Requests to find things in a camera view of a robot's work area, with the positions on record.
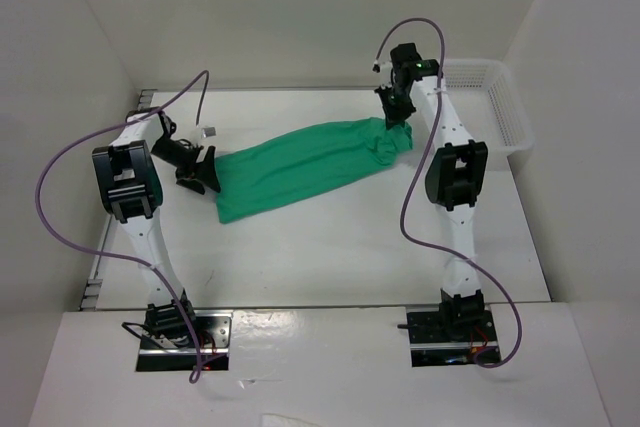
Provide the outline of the green tank top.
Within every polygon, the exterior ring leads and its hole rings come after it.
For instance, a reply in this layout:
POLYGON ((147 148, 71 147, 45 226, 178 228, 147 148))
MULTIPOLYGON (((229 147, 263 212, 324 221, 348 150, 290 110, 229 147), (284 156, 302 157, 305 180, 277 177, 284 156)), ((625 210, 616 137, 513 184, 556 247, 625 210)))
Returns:
POLYGON ((229 224, 347 186, 413 149, 411 126, 377 117, 312 125, 216 159, 219 222, 229 224))

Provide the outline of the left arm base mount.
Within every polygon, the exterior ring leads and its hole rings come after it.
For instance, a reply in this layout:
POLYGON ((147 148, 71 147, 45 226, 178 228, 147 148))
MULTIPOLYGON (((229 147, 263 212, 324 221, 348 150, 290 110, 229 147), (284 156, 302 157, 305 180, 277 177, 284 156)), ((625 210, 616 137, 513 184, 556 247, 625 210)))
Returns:
MULTIPOLYGON (((204 372, 227 371, 233 314, 230 310, 199 310, 195 332, 204 372)), ((123 322, 121 327, 139 341, 137 372, 189 372, 196 366, 196 350, 189 334, 176 339, 155 337, 142 323, 123 322)))

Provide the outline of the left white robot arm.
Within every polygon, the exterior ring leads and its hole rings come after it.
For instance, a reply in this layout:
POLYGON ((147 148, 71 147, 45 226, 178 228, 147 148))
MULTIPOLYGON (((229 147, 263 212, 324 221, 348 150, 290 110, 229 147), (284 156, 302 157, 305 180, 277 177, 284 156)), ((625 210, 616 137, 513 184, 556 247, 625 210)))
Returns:
POLYGON ((218 193, 221 186, 216 149, 175 139, 176 130, 176 123, 163 112, 131 111, 119 136, 93 150, 92 161, 103 207, 120 223, 147 270, 145 328, 151 336, 183 347, 197 338, 199 322, 164 240, 164 197, 154 160, 174 167, 176 184, 197 194, 218 193))

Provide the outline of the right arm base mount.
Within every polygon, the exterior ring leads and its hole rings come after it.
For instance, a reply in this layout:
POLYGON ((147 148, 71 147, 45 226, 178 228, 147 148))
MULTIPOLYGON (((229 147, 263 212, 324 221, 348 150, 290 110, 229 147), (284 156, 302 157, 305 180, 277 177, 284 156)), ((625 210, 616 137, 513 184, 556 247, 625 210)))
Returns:
POLYGON ((448 330, 434 308, 408 309, 397 328, 408 334, 414 368, 470 365, 477 361, 494 365, 501 361, 490 310, 472 326, 448 330))

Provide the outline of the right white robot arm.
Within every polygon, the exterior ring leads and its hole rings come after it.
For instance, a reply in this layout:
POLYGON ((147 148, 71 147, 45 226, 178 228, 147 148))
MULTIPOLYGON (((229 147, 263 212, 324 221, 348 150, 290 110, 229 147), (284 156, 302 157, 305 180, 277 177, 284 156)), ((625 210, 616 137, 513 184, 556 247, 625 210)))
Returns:
POLYGON ((444 246, 453 251, 444 268, 435 325, 445 338, 461 342, 479 326, 485 310, 478 273, 468 261, 475 257, 473 217, 488 147, 462 125, 439 70, 440 63, 422 58, 413 43, 400 44, 390 51, 388 62, 375 68, 381 80, 375 93, 388 129, 406 125, 414 113, 430 128, 434 152, 424 189, 439 216, 444 246))

